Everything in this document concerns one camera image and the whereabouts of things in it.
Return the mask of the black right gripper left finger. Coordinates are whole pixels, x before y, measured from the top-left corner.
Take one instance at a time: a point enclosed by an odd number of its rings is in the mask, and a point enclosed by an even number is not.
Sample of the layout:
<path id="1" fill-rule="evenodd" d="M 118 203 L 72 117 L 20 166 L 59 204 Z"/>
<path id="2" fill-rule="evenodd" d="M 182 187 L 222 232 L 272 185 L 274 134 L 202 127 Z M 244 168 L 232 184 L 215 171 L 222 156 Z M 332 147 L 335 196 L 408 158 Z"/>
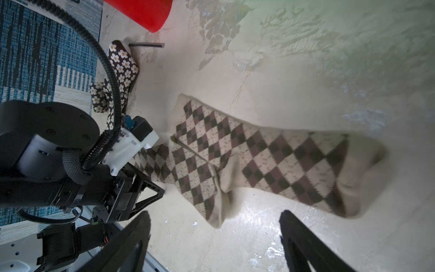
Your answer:
<path id="1" fill-rule="evenodd" d="M 141 272 L 150 231 L 150 215 L 144 211 L 79 270 L 81 272 Z"/>

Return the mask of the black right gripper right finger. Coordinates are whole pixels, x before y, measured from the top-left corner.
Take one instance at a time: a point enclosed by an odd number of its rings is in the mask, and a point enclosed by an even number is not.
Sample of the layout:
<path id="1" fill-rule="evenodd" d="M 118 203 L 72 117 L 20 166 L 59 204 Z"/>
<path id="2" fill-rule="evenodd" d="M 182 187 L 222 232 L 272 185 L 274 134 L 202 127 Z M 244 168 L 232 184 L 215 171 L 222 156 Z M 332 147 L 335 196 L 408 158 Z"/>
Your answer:
<path id="1" fill-rule="evenodd" d="M 281 242 L 290 272 L 353 272 L 291 211 L 280 216 Z"/>

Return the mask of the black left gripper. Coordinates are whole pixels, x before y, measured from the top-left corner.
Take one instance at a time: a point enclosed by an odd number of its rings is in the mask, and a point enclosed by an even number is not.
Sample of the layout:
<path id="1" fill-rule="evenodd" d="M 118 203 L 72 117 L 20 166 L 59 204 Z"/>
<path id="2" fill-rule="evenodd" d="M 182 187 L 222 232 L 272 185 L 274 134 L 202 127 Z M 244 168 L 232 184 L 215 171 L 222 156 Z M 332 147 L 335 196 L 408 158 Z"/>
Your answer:
<path id="1" fill-rule="evenodd" d="M 150 189 L 155 195 L 138 201 L 140 194 Z M 144 208 L 163 198 L 165 190 L 153 183 L 132 164 L 128 163 L 118 173 L 102 204 L 92 210 L 92 219 L 104 223 L 127 221 Z"/>

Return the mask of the brown argyle sock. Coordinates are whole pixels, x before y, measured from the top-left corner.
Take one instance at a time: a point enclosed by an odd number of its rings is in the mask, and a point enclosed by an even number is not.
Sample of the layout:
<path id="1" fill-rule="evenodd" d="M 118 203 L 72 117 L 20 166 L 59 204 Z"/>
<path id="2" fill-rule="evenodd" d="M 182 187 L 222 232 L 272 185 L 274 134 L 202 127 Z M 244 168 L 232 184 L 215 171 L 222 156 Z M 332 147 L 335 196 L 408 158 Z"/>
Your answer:
<path id="1" fill-rule="evenodd" d="M 142 148 L 130 163 L 152 181 L 174 185 L 213 228 L 221 228 L 230 200 L 211 163 L 174 141 Z"/>
<path id="2" fill-rule="evenodd" d="M 220 192 L 256 188 L 343 218 L 366 210 L 387 171 L 387 148 L 375 139 L 259 127 L 184 94 L 169 128 L 177 144 L 215 169 Z"/>

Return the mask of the brown daisy pattern sock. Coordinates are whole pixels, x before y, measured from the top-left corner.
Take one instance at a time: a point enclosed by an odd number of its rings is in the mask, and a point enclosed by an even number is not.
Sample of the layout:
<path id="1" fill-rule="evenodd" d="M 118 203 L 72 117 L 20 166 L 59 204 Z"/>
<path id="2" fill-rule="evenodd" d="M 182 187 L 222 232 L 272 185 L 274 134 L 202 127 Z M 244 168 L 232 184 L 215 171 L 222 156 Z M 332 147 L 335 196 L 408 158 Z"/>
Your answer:
<path id="1" fill-rule="evenodd" d="M 126 106 L 130 89 L 139 74 L 139 67 L 134 60 L 130 46 L 124 41 L 112 41 L 108 47 L 108 58 L 118 80 L 122 115 L 126 114 Z"/>

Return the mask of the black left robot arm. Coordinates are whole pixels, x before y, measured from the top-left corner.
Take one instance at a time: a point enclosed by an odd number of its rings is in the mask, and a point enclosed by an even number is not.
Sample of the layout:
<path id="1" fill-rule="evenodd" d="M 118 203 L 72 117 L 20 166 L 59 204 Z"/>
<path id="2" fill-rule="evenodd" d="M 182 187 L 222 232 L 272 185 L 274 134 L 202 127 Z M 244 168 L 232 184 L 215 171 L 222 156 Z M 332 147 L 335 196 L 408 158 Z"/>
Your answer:
<path id="1" fill-rule="evenodd" d="M 72 28 L 96 53 L 106 72 L 113 128 L 100 132 L 84 111 L 58 102 L 1 104 L 1 206 L 35 223 L 63 225 L 81 218 L 86 205 L 94 220 L 126 221 L 160 200 L 157 186 L 130 159 L 152 147 L 158 135 L 141 118 L 122 114 L 120 81 L 96 39 L 51 1 L 34 1 Z"/>

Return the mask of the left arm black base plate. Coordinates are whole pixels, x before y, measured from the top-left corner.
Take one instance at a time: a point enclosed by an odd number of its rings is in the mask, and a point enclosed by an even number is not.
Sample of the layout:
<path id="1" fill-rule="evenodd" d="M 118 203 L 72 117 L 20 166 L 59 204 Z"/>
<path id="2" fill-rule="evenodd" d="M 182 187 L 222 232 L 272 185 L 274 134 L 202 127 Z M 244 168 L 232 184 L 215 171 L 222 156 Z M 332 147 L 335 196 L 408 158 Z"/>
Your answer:
<path id="1" fill-rule="evenodd" d="M 37 234 L 42 240 L 43 253 L 37 258 L 38 272 L 49 272 L 72 264 L 80 254 L 102 247 L 108 241 L 104 223 L 49 226 Z"/>

